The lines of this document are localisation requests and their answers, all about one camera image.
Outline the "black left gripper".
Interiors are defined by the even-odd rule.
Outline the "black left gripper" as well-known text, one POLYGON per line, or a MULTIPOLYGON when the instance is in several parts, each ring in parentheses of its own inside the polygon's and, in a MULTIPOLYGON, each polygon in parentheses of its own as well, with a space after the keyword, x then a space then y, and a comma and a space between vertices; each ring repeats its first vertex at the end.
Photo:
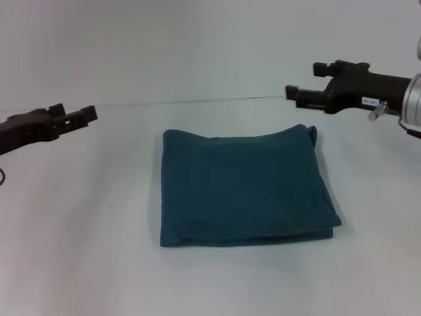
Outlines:
POLYGON ((26 145, 56 140, 59 135, 85 128, 97 119, 94 105, 66 113, 62 103, 13 115, 1 123, 1 155, 26 145))

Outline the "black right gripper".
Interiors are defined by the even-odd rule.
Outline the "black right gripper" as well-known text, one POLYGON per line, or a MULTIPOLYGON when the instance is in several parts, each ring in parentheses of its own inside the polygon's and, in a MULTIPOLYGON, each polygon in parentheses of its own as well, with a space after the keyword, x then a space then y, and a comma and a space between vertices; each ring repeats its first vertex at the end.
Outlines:
POLYGON ((296 108, 314 109, 336 114, 344 109, 374 110, 381 102, 387 103, 387 114, 401 113, 410 78, 376 74, 368 63, 314 63, 316 77, 331 77, 324 92, 285 87, 285 98, 295 102, 296 108))

